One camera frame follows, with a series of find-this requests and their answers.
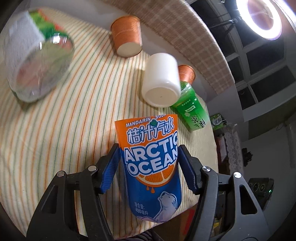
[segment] white cup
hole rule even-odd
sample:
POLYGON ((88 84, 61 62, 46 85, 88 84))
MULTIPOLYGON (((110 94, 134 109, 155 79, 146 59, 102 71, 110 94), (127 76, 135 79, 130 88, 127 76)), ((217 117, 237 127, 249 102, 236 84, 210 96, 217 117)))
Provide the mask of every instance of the white cup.
POLYGON ((167 53, 156 53, 146 62, 142 96, 154 107, 169 107, 181 95, 178 63, 167 53))

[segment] plaid cloth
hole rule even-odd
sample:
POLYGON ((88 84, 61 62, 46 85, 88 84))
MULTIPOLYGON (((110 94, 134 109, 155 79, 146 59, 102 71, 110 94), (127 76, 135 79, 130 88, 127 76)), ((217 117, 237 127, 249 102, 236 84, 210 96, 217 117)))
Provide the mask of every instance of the plaid cloth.
POLYGON ((234 79, 215 38, 184 0, 102 0, 151 28, 178 50, 204 76, 217 94, 234 79))

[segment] paper cup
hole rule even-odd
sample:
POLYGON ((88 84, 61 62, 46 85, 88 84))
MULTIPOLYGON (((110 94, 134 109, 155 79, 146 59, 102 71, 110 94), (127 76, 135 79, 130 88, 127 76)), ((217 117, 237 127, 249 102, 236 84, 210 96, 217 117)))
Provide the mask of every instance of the paper cup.
POLYGON ((116 19, 111 25, 116 53, 121 57, 132 57, 142 51, 140 20, 132 15, 116 19))
POLYGON ((193 81, 195 80, 195 72, 191 66, 186 64, 179 65, 178 70, 180 81, 185 81, 189 84, 193 83, 193 81))
POLYGON ((146 62, 142 97, 154 107, 169 107, 180 98, 181 87, 176 59, 167 53, 151 55, 146 62))

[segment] polar bear illustration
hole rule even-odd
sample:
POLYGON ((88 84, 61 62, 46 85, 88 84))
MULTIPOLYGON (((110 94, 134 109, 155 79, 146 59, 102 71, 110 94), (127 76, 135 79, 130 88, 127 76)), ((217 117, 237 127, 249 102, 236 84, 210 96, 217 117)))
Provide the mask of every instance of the polar bear illustration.
POLYGON ((160 211, 154 217, 157 222, 166 222, 177 210, 177 198, 172 193, 162 192, 157 198, 160 203, 160 211))

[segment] window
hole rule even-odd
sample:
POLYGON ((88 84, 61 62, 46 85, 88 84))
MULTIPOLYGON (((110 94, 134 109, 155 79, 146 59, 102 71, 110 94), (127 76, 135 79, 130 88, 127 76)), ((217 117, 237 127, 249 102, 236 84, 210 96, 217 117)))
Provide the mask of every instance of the window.
MULTIPOLYGON (((236 0, 226 0, 224 4, 218 0, 197 0, 191 6, 209 28, 231 18, 239 19, 236 0)), ((228 27, 230 25, 219 26, 210 31, 226 57, 242 109, 257 104, 295 82, 293 74, 285 66, 286 52, 291 47, 285 45, 284 34, 275 41, 269 41, 257 35, 243 20, 238 20, 235 27, 225 35, 228 27)))
POLYGON ((243 110, 256 104, 249 88, 245 88, 241 91, 238 91, 238 94, 243 110))
POLYGON ((250 73, 254 74, 267 66, 283 59, 284 57, 284 42, 283 39, 268 41, 247 53, 247 58, 250 66, 250 73))
POLYGON ((231 70, 231 73, 233 75, 233 78, 236 83, 242 81, 244 79, 244 76, 242 74, 242 69, 239 64, 239 58, 235 58, 228 62, 229 68, 231 70))
MULTIPOLYGON (((191 7, 209 28, 221 22, 206 0, 198 0, 192 3, 191 7)), ((235 52, 229 36, 225 35, 225 29, 223 27, 212 28, 210 31, 216 39, 224 56, 229 56, 235 52)))
MULTIPOLYGON (((239 16, 236 0, 226 0, 224 6, 232 18, 239 16)), ((240 36, 243 47, 261 38, 244 21, 239 21, 237 23, 236 30, 240 36)))
POLYGON ((285 66, 281 70, 251 85, 258 101, 262 101, 295 82, 290 69, 285 66))

